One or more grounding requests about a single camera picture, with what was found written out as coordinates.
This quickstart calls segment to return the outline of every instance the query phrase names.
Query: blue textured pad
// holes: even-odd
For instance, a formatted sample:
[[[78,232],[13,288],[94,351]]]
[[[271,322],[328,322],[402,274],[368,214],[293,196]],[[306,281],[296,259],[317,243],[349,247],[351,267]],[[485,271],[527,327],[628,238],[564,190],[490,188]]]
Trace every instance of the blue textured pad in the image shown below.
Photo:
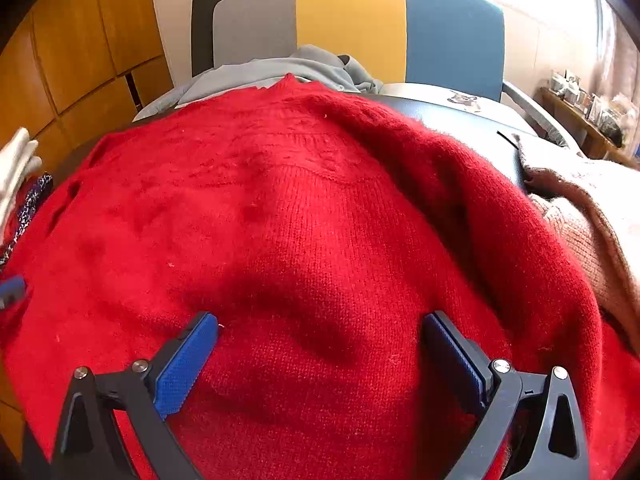
[[[218,339],[218,320],[204,316],[156,379],[154,406],[162,420],[180,411]]]
[[[422,323],[433,359],[458,397],[462,409],[467,413],[481,415],[485,404],[480,375],[437,317],[429,314]]]

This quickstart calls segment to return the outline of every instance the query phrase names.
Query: gray cloth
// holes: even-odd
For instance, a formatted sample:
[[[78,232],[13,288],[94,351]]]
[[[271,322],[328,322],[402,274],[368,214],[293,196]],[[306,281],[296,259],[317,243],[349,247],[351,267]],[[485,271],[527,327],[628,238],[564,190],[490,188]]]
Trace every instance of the gray cloth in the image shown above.
[[[238,88],[268,88],[287,74],[302,83],[319,81],[340,92],[377,94],[382,81],[372,76],[351,56],[335,56],[313,45],[303,45],[289,57],[254,59],[240,65],[225,65],[197,75],[145,106],[133,119],[151,117],[171,107],[180,107]]]

